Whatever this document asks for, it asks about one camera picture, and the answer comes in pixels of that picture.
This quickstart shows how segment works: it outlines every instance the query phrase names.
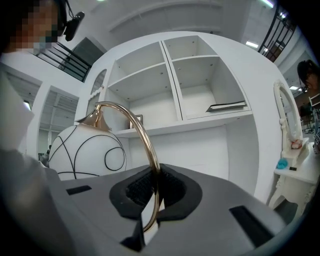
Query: ceiling light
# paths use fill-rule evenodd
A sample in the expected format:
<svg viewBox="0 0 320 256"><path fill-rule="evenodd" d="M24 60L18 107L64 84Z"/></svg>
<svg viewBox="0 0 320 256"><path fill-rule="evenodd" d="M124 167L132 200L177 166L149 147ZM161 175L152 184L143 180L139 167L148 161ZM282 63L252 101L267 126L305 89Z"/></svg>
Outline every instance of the ceiling light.
<svg viewBox="0 0 320 256"><path fill-rule="evenodd" d="M246 43L245 43L247 46L251 46L251 47L253 47L253 48L258 48L258 44L256 44L256 43L253 43L253 42L249 42L249 41L247 41Z"/></svg>
<svg viewBox="0 0 320 256"><path fill-rule="evenodd" d="M24 101L23 102L23 104L26 106L26 108L28 109L28 110L31 110L31 107L30 107L30 104L29 104L29 102L28 101Z"/></svg>
<svg viewBox="0 0 320 256"><path fill-rule="evenodd" d="M268 0L261 0L261 1L264 2L265 4L267 4L271 8L274 7L274 4L272 2L269 2Z"/></svg>

